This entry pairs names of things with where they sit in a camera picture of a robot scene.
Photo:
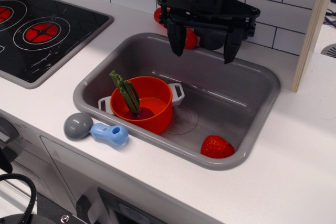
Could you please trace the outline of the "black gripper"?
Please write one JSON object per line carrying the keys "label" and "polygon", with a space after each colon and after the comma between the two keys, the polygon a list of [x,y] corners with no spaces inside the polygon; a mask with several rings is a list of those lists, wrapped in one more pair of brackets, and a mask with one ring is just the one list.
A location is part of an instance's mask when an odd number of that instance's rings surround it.
{"label": "black gripper", "polygon": [[181,56],[186,42],[186,28],[227,31],[224,64],[231,63],[247,37],[255,33],[260,10],[238,0],[158,0],[160,22],[167,28],[172,51]]}

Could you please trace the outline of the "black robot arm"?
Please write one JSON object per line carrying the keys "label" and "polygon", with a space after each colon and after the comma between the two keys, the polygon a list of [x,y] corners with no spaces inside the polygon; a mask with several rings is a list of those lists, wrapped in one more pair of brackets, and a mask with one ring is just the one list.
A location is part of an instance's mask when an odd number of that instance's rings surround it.
{"label": "black robot arm", "polygon": [[224,63],[232,62],[243,40],[255,33],[260,9],[238,0],[158,0],[160,23],[167,29],[172,51],[181,56],[187,29],[193,28],[200,46],[224,48]]}

